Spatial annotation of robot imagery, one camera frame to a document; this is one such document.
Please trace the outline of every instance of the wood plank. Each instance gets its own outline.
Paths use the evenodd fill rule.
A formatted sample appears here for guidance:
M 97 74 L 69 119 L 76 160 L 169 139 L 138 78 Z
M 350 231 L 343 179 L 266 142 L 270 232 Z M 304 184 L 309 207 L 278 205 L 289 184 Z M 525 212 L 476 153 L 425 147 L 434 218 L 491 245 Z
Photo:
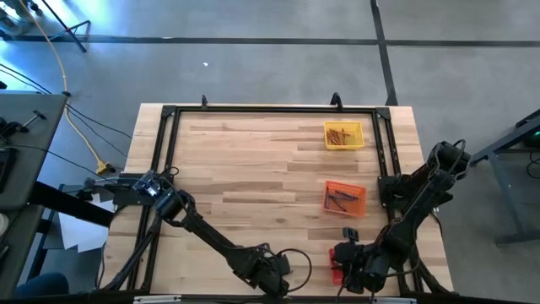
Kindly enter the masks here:
M 162 105 L 141 105 L 125 172 L 144 173 L 149 168 Z M 390 109 L 401 168 L 403 173 L 411 173 L 424 162 L 413 110 L 404 106 Z M 323 123 L 328 121 L 361 122 L 365 147 L 327 150 Z M 341 229 L 357 228 L 362 242 L 372 242 L 386 224 L 376 188 L 380 172 L 370 116 L 190 112 L 181 114 L 180 122 L 173 158 L 173 166 L 180 169 L 175 186 L 194 196 L 205 220 L 236 244 L 268 242 L 274 252 L 287 247 L 306 251 L 314 265 L 313 275 L 307 286 L 293 294 L 335 296 L 339 286 L 332 284 L 327 252 L 343 241 Z M 384 125 L 381 132 L 389 161 Z M 324 212 L 322 194 L 328 180 L 365 187 L 366 216 L 358 219 Z M 140 208 L 130 207 L 113 221 L 105 250 L 103 284 L 112 279 L 131 253 L 139 215 Z M 238 280 L 224 259 L 193 234 L 163 225 L 160 235 L 153 293 L 261 294 Z M 439 227 L 431 218 L 418 230 L 418 249 L 440 283 L 452 289 Z M 299 254 L 288 256 L 294 272 L 285 279 L 295 286 L 307 274 L 306 262 Z M 397 293 L 397 281 L 390 278 L 378 295 Z

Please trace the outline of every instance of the yellow cable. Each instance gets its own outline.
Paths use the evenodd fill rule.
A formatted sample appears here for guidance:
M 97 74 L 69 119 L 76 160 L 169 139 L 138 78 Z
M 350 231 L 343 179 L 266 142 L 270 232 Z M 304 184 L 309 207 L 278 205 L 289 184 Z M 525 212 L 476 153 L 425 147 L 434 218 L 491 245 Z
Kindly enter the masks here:
M 64 91 L 68 92 L 68 81 L 67 81 L 67 78 L 66 78 L 66 71 L 64 70 L 64 66 L 62 64 L 62 60 L 60 59 L 60 56 L 58 55 L 57 49 L 52 45 L 51 41 L 49 40 L 49 37 L 47 36 L 47 34 L 45 34 L 45 31 L 41 28 L 40 24 L 34 18 L 32 13 L 28 10 L 28 8 L 26 7 L 26 4 L 23 2 L 23 0 L 19 0 L 19 2 L 20 2 L 20 5 L 22 5 L 24 7 L 24 9 L 26 10 L 26 13 L 28 13 L 28 15 L 32 18 L 32 21 L 34 21 L 35 26 L 37 26 L 38 30 L 40 30 L 41 34 L 45 37 L 45 39 L 47 40 L 47 43 L 49 44 L 49 46 L 52 49 L 52 52 L 54 53 L 54 56 L 57 58 L 58 65 L 60 66 L 60 70 L 62 71 L 62 79 L 63 79 L 63 83 L 64 83 Z M 107 164 L 103 160 L 101 160 L 101 158 L 98 156 L 97 152 L 95 152 L 94 147 L 92 147 L 92 145 L 90 144 L 88 139 L 73 124 L 73 122 L 71 121 L 71 118 L 69 117 L 69 111 L 68 111 L 68 108 L 66 106 L 64 106 L 64 116 L 66 117 L 67 122 L 69 122 L 69 124 L 73 127 L 75 132 L 77 132 L 78 135 L 80 135 L 80 137 L 83 138 L 84 142 L 86 143 L 86 145 L 88 146 L 88 148 L 90 149 L 92 154 L 94 155 L 95 160 L 98 163 L 98 169 L 95 172 L 98 173 L 98 174 L 103 173 L 103 171 L 106 170 L 106 165 Z

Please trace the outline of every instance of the desk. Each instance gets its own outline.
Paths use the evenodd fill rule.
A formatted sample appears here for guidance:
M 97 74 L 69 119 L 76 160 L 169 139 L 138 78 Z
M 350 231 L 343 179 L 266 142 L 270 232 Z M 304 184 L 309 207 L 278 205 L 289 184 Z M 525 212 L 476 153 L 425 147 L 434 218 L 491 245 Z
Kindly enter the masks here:
M 162 104 L 142 104 L 135 126 L 126 172 L 150 168 Z M 391 108 L 397 151 L 403 173 L 424 163 L 411 107 Z M 365 147 L 329 151 L 324 144 L 326 121 L 362 122 Z M 384 146 L 387 136 L 382 128 Z M 165 131 L 168 145 L 170 124 Z M 205 220 L 232 242 L 243 246 L 268 242 L 274 252 L 295 247 L 310 255 L 310 282 L 294 295 L 335 296 L 328 249 L 343 242 L 344 226 L 359 230 L 362 242 L 372 242 L 386 213 L 376 188 L 380 175 L 374 130 L 369 117 L 358 114 L 204 113 L 184 112 L 175 144 L 173 166 L 180 168 L 175 186 L 191 193 Z M 163 168 L 162 150 L 159 169 Z M 328 214 L 321 209 L 324 182 L 348 182 L 367 188 L 367 212 L 362 219 Z M 128 207 L 112 222 L 105 249 L 109 282 L 133 250 L 141 209 Z M 418 248 L 425 264 L 446 288 L 452 289 L 438 225 L 431 218 L 418 230 Z M 294 270 L 285 279 L 291 287 L 307 274 L 307 262 L 290 254 Z M 139 268 L 142 281 L 146 256 Z M 224 259 L 193 234 L 163 224 L 155 260 L 152 293 L 259 295 L 238 280 Z M 398 295 L 391 278 L 380 296 Z
M 41 112 L 47 118 L 45 121 L 39 120 L 30 124 L 28 133 L 16 133 L 10 139 L 14 144 L 49 149 L 65 101 L 64 95 L 0 93 L 0 116 L 7 122 L 24 123 L 33 116 L 33 110 Z M 9 298 L 19 281 L 44 209 L 39 205 L 29 205 L 23 209 L 15 209 L 14 206 L 20 207 L 28 202 L 46 152 L 19 147 L 15 149 L 18 150 L 15 166 L 3 193 L 0 194 L 0 212 L 9 217 L 10 225 L 13 222 L 4 240 L 9 245 L 9 252 L 0 265 L 0 299 Z

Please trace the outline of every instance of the wooden tabletop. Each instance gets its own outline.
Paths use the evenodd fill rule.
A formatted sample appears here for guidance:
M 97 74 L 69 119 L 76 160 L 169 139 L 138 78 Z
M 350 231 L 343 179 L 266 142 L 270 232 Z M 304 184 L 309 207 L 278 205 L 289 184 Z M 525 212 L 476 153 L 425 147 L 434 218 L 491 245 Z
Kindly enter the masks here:
M 162 105 L 141 105 L 125 172 L 144 173 L 150 168 Z M 391 120 L 402 172 L 411 173 L 424 163 L 412 108 L 391 107 Z M 327 150 L 323 123 L 328 121 L 361 122 L 365 147 L 355 151 Z M 171 122 L 165 133 L 160 169 L 170 125 Z M 381 131 L 389 160 L 386 132 L 384 128 Z M 255 246 L 268 242 L 274 252 L 293 247 L 310 256 L 310 282 L 294 295 L 335 296 L 339 286 L 332 284 L 328 249 L 344 241 L 342 228 L 358 229 L 360 241 L 368 243 L 387 223 L 376 188 L 380 172 L 368 115 L 183 113 L 173 166 L 180 168 L 175 186 L 191 193 L 205 220 L 233 243 Z M 388 170 L 393 174 L 392 166 Z M 324 212 L 321 204 L 325 181 L 365 187 L 366 216 L 359 219 Z M 131 254 L 140 211 L 140 207 L 126 208 L 113 221 L 105 248 L 102 285 L 113 278 Z M 432 218 L 427 218 L 418 230 L 418 249 L 432 274 L 452 290 L 439 227 Z M 308 264 L 299 254 L 292 252 L 288 256 L 293 273 L 284 278 L 294 287 L 305 279 Z M 138 284 L 145 264 L 146 255 Z M 413 286 L 411 278 L 408 283 Z M 262 293 L 238 280 L 224 258 L 206 243 L 181 228 L 165 224 L 160 233 L 152 292 Z M 389 278 L 378 293 L 398 294 L 396 278 Z

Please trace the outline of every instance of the yellow bin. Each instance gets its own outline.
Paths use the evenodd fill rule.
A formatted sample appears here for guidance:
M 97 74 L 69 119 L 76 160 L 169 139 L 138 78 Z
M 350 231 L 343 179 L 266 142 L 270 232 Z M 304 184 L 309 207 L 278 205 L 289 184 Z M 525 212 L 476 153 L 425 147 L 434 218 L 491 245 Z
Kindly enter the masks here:
M 328 136 L 330 130 L 348 134 L 349 136 L 339 134 L 341 140 L 345 138 L 345 144 L 333 144 Z M 362 124 L 360 122 L 325 122 L 324 141 L 327 145 L 327 149 L 358 149 L 364 147 Z

